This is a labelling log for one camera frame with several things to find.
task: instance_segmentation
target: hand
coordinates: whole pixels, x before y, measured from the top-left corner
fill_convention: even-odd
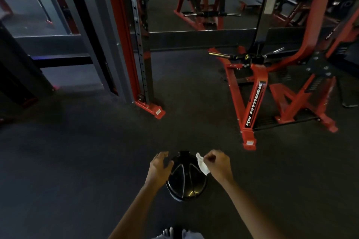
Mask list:
[[[212,176],[223,186],[223,183],[232,182],[233,174],[229,157],[220,150],[212,150],[203,157]]]
[[[155,191],[158,191],[166,181],[173,167],[173,161],[168,163],[168,166],[164,168],[163,159],[168,156],[168,151],[158,153],[150,163],[150,169],[148,170],[145,185],[154,187]]]

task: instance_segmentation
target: gym floor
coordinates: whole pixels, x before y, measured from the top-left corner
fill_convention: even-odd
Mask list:
[[[359,111],[342,108],[336,89],[327,114],[337,133],[316,121],[286,125],[257,132],[257,151],[245,151],[218,60],[206,50],[174,51],[153,53],[152,64],[167,112],[161,120],[120,105],[93,65],[43,69],[60,89],[0,130],[0,238],[106,239],[158,151],[211,149],[230,156],[237,182],[289,238],[359,236]],[[352,78],[345,83],[358,87]],[[210,175],[191,202],[159,191],[144,238],[170,226],[206,239],[251,238]]]

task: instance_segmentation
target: weight machine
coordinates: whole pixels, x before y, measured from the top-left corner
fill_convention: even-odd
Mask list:
[[[336,56],[342,53],[341,44],[352,42],[359,34],[359,4],[357,2],[357,6],[353,6],[346,21],[340,23],[324,42],[318,44],[328,0],[313,0],[300,49],[294,53],[280,49],[262,54],[275,3],[276,0],[263,1],[256,35],[248,50],[240,46],[237,55],[221,54],[216,49],[209,51],[210,55],[217,56],[224,65],[246,150],[256,150],[257,141],[254,131],[262,128],[316,119],[331,132],[338,130],[335,122],[325,114],[329,96],[336,83],[336,76],[339,74],[339,70],[330,63],[330,60],[335,60]],[[297,93],[272,78],[272,76],[277,77],[289,65],[301,65],[303,71],[308,74],[304,85]],[[245,83],[253,83],[247,105],[240,91],[242,83],[238,84],[236,78],[236,71],[245,68],[250,68],[253,73],[251,77],[244,80]],[[276,102],[279,115],[274,119],[269,119],[270,123],[265,123],[261,127],[256,118],[267,86]],[[315,92],[319,92],[316,105],[311,101]],[[301,117],[302,111],[307,113],[303,117]]]
[[[206,30],[208,27],[222,30],[224,16],[240,16],[238,13],[225,12],[225,0],[215,0],[213,4],[209,4],[209,0],[188,0],[191,11],[182,12],[184,1],[178,0],[177,9],[173,12],[196,30]]]

